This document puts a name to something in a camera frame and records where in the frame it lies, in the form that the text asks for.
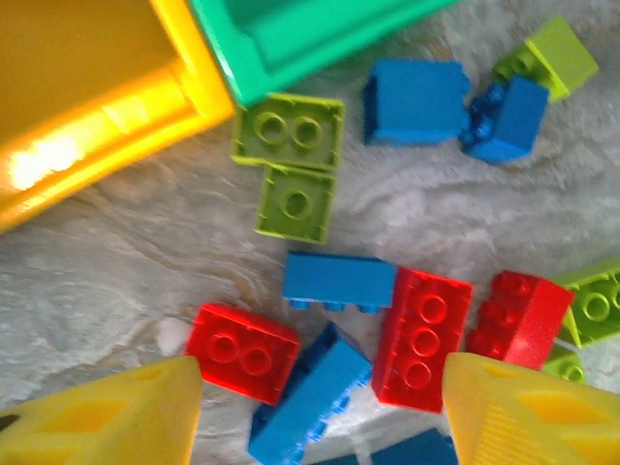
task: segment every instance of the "lime green lego brick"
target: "lime green lego brick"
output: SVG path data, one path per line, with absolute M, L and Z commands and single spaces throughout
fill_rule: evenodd
M 325 243 L 336 179 L 326 173 L 267 165 L 257 233 Z
M 547 375 L 564 378 L 567 381 L 585 384 L 585 376 L 583 375 L 579 355 L 558 344 L 553 346 L 549 358 L 542 367 L 542 372 Z
M 558 15 L 494 68 L 496 79 L 518 74 L 548 87 L 551 102 L 571 95 L 599 66 L 566 20 Z
M 582 347 L 620 334 L 620 259 L 596 263 L 555 281 L 575 292 L 561 339 Z
M 276 163 L 334 171 L 340 161 L 344 105 L 338 100 L 271 94 L 240 108 L 232 159 L 241 165 Z

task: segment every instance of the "green plastic container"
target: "green plastic container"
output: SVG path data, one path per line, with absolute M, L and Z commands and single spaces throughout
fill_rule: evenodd
M 343 117 L 344 106 L 337 100 L 271 94 L 239 109 L 232 158 L 241 165 L 337 170 Z
M 576 294 L 561 339 L 581 348 L 620 334 L 620 259 L 597 263 L 554 281 Z
M 190 0 L 249 107 L 457 0 Z
M 330 174 L 268 165 L 257 233 L 325 243 L 335 188 L 336 179 Z

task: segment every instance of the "toy building block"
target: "toy building block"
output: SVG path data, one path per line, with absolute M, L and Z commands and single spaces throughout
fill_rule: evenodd
M 512 75 L 547 87 L 552 102 L 564 99 L 597 73 L 599 67 L 560 15 L 498 63 L 493 72 L 500 82 Z
M 559 376 L 567 381 L 585 383 L 579 356 L 558 344 L 553 346 L 549 358 L 542 367 L 542 372 L 551 376 Z
M 253 107 L 239 109 L 232 159 L 250 166 L 276 163 L 336 170 L 343 117 L 338 100 L 271 94 Z
M 435 428 L 379 450 L 371 454 L 371 459 L 373 465 L 458 465 L 452 443 Z
M 230 305 L 201 307 L 185 354 L 198 359 L 202 379 L 275 405 L 299 355 L 299 334 Z
M 549 91 L 523 77 L 492 84 L 469 107 L 470 127 L 459 139 L 467 155 L 501 164 L 528 155 L 543 122 Z
M 334 325 L 303 352 L 280 403 L 252 418 L 248 451 L 262 464 L 298 464 L 306 444 L 319 441 L 326 421 L 344 412 L 355 387 L 370 379 L 370 362 Z
M 444 401 L 461 465 L 618 463 L 620 395 L 457 353 Z
M 470 82 L 458 63 L 382 60 L 363 89 L 366 144 L 428 144 L 467 128 Z
M 282 297 L 295 310 L 320 302 L 331 312 L 345 305 L 376 315 L 391 305 L 396 266 L 378 259 L 289 252 Z
M 444 363 L 458 347 L 471 297 L 469 283 L 398 268 L 373 369 L 380 402 L 442 411 Z
M 196 359 L 179 356 L 0 412 L 2 465 L 189 465 L 201 413 Z
M 540 370 L 573 299 L 574 293 L 548 279 L 502 271 L 465 338 L 467 352 Z
M 257 233 L 322 244 L 327 240 L 336 179 L 322 172 L 268 165 Z
M 576 294 L 561 339 L 580 348 L 620 334 L 620 259 L 596 263 L 554 281 Z

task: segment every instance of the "plastic toy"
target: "plastic toy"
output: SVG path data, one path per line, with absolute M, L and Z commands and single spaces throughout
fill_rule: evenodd
M 469 125 L 470 82 L 459 63 L 381 60 L 363 90 L 366 144 L 456 139 Z
M 289 252 L 282 297 L 295 310 L 320 302 L 331 312 L 345 305 L 376 315 L 391 305 L 396 266 L 378 259 Z
M 567 381 L 585 383 L 579 356 L 558 344 L 553 346 L 549 358 L 542 367 L 542 372 L 551 376 L 559 376 Z
M 271 94 L 236 117 L 232 158 L 242 165 L 277 163 L 333 171 L 340 161 L 342 102 Z
M 450 354 L 444 402 L 461 465 L 612 465 L 620 396 L 473 354 Z
M 183 0 L 0 3 L 0 232 L 233 115 Z
M 554 280 L 574 291 L 560 338 L 577 347 L 620 334 L 620 259 L 612 259 Z
M 444 363 L 458 347 L 471 297 L 469 283 L 398 268 L 373 368 L 381 402 L 442 411 Z
M 301 350 L 299 334 L 230 305 L 201 307 L 185 354 L 208 383 L 275 405 Z
M 268 165 L 257 233 L 324 243 L 335 189 L 336 179 L 329 174 Z
M 540 370 L 574 299 L 548 279 L 502 271 L 489 300 L 480 306 L 478 326 L 465 338 L 467 352 Z
M 554 17 L 494 68 L 508 82 L 517 74 L 551 91 L 552 102 L 564 99 L 597 73 L 599 67 L 561 16 Z
M 249 107 L 456 0 L 191 0 L 237 101 Z
M 371 455 L 373 465 L 412 463 L 416 465 L 458 465 L 451 442 L 437 429 L 379 450 Z
M 493 84 L 470 105 L 471 126 L 459 137 L 463 152 L 501 164 L 528 155 L 543 122 L 549 91 L 523 77 Z
M 370 362 L 345 337 L 328 325 L 295 364 L 280 403 L 254 413 L 248 451 L 262 464 L 301 462 L 306 444 L 323 437 L 327 419 L 370 379 Z
M 189 465 L 201 413 L 193 357 L 179 356 L 0 412 L 2 465 Z

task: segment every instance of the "yellow plastic container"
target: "yellow plastic container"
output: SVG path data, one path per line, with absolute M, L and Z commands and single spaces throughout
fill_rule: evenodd
M 0 2 L 0 232 L 233 108 L 185 0 Z

